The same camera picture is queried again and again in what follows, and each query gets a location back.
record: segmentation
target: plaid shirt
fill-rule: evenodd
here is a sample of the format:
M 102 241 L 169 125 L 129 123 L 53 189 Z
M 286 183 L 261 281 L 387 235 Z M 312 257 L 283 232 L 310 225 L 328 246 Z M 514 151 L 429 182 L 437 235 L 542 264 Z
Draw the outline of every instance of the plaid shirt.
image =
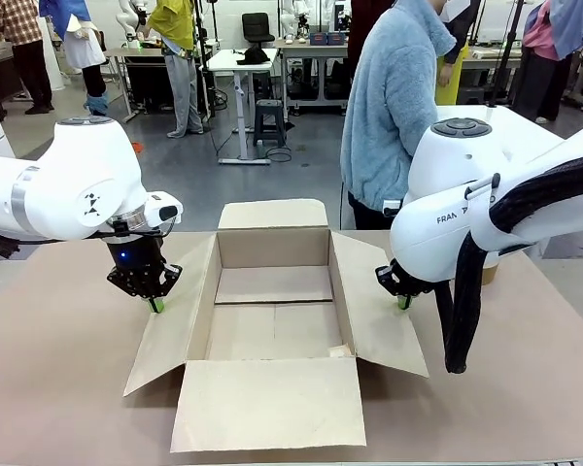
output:
M 0 32 L 14 46 L 43 40 L 34 0 L 0 0 Z

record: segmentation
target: person in plaid shirt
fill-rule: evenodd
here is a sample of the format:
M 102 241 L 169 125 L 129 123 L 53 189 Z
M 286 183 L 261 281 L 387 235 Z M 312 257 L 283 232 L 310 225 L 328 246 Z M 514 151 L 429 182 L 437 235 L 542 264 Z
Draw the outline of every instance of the person in plaid shirt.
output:
M 13 44 L 13 61 L 33 100 L 27 115 L 54 110 L 38 15 L 34 0 L 0 0 L 0 33 Z

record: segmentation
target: hand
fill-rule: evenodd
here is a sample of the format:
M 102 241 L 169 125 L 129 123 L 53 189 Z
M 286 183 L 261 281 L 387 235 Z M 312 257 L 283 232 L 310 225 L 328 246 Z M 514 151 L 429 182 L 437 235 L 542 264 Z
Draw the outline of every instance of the hand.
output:
M 454 65 L 445 63 L 438 73 L 438 85 L 445 87 L 449 85 L 451 75 L 454 73 Z

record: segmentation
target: blue box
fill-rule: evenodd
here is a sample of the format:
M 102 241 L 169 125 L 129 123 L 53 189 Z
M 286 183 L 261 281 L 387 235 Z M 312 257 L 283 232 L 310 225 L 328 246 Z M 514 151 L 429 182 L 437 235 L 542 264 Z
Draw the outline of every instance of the blue box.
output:
M 309 44 L 312 46 L 327 46 L 328 35 L 325 32 L 312 32 L 309 35 Z
M 329 32 L 328 44 L 330 46 L 343 46 L 346 43 L 346 35 L 343 32 Z

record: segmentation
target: open cardboard box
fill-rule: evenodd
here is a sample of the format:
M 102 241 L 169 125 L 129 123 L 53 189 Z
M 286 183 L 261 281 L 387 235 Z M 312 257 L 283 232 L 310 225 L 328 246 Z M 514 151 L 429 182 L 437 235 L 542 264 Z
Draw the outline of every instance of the open cardboard box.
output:
M 125 395 L 186 365 L 172 451 L 364 446 L 355 357 L 427 377 L 384 251 L 315 200 L 227 205 L 151 315 Z

